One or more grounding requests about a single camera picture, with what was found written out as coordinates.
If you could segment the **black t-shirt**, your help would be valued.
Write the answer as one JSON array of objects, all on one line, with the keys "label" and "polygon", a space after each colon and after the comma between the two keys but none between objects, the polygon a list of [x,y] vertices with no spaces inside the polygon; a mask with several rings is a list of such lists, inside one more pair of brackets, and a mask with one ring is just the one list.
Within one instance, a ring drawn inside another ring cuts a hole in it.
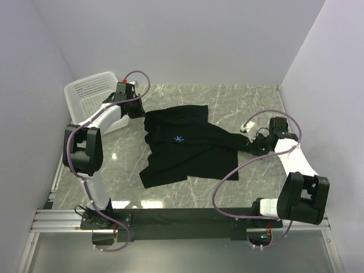
[{"label": "black t-shirt", "polygon": [[208,107],[175,106],[146,113],[145,142],[151,154],[140,172],[145,188],[186,180],[222,179],[238,165],[238,152],[249,153],[249,139],[208,122]]}]

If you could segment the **white plastic basket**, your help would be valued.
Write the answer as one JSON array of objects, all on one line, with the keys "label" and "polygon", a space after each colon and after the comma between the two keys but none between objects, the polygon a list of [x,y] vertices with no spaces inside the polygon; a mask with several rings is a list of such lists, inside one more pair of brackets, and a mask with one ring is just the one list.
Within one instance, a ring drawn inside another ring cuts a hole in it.
[{"label": "white plastic basket", "polygon": [[79,124],[96,113],[103,101],[115,92],[117,82],[116,75],[107,71],[67,84],[64,94],[72,123]]}]

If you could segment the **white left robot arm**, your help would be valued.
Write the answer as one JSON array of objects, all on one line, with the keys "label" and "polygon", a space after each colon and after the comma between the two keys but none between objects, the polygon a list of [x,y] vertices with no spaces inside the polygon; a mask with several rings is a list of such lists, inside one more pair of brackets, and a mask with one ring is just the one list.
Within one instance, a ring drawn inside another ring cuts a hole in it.
[{"label": "white left robot arm", "polygon": [[141,102],[143,96],[137,94],[136,88],[136,82],[123,79],[94,114],[65,128],[63,164],[78,178],[86,195],[84,217],[102,229],[120,224],[115,219],[111,199],[101,179],[102,136],[124,116],[139,118],[145,114]]}]

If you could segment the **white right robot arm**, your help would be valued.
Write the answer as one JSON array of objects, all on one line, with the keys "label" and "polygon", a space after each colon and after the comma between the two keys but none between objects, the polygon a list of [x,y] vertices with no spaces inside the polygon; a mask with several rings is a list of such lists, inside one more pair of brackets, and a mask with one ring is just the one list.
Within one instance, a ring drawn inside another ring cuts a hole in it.
[{"label": "white right robot arm", "polygon": [[252,121],[241,126],[251,143],[259,151],[278,154],[287,178],[278,198],[262,198],[259,207],[250,212],[250,222],[262,227],[270,217],[318,225],[325,213],[329,192],[329,180],[319,176],[310,166],[299,144],[299,137],[289,132],[287,119],[270,119],[268,135],[260,132]]}]

